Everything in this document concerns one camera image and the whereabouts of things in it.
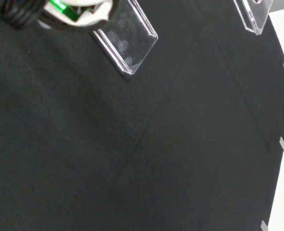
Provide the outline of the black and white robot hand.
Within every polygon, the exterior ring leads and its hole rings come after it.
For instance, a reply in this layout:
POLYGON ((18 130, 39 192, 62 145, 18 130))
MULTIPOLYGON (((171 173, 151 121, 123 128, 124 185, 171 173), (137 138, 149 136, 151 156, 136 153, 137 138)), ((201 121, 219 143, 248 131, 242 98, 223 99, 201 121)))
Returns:
POLYGON ((21 30, 38 21, 59 31, 93 31, 107 23, 117 0, 4 0, 0 18, 21 30))

